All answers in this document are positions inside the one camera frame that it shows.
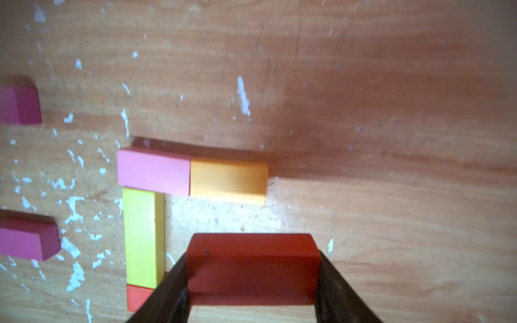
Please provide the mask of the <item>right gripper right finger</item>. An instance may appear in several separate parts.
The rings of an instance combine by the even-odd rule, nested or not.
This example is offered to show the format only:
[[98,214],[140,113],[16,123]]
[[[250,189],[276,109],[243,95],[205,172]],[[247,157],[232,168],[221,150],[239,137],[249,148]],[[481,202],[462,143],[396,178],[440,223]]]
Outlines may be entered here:
[[375,322],[377,315],[358,296],[331,261],[321,252],[315,314],[317,322]]

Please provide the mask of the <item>orange long block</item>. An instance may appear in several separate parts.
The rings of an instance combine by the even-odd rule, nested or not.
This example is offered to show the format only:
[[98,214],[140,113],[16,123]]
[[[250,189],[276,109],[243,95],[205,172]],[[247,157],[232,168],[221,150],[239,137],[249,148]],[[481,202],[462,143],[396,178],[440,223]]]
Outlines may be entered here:
[[191,162],[191,196],[263,206],[269,167],[264,163],[196,158]]

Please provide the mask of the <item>red-orange small block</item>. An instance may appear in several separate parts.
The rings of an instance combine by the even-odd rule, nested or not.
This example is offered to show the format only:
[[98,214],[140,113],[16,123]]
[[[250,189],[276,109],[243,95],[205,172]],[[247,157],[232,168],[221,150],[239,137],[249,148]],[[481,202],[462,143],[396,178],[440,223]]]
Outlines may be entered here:
[[137,312],[138,309],[155,292],[155,289],[127,284],[127,309],[129,312]]

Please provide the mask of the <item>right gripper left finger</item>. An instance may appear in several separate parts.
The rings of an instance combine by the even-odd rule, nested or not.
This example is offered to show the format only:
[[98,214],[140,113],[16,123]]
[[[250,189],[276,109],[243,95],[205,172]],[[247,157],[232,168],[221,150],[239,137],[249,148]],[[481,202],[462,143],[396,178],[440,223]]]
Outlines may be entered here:
[[188,322],[190,313],[187,262],[186,254],[183,254],[152,295],[127,322]]

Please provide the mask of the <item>small magenta block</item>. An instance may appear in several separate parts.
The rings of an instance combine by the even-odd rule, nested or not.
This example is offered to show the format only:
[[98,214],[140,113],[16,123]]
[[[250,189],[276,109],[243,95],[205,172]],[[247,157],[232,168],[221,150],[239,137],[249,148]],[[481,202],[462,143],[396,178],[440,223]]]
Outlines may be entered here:
[[1,122],[8,125],[40,125],[39,94],[35,86],[1,85]]

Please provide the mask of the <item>red block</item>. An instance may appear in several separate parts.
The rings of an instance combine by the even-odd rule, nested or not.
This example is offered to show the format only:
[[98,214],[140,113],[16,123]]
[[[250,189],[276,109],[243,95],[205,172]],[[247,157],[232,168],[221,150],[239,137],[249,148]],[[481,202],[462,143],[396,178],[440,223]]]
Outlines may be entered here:
[[307,306],[321,255],[310,234],[194,234],[186,252],[194,306]]

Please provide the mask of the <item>pink long block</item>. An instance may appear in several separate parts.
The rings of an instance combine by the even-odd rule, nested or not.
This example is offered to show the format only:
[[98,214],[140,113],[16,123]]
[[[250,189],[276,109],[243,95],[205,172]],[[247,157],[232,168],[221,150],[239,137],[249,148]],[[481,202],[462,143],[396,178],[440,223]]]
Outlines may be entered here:
[[118,183],[122,187],[169,195],[190,195],[192,158],[151,149],[117,152]]

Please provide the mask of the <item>magenta long block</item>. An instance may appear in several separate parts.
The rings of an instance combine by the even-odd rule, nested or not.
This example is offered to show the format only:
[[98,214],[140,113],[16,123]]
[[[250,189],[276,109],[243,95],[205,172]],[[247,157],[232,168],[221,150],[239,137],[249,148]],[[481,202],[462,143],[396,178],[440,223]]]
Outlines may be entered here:
[[60,249],[56,223],[16,217],[1,218],[1,256],[46,261]]

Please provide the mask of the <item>yellow-green block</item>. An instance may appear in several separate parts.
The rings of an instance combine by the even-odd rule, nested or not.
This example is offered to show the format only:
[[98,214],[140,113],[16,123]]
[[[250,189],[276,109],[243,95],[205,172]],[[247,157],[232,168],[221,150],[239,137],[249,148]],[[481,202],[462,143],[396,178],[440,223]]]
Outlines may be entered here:
[[123,189],[127,282],[155,289],[165,276],[164,194]]

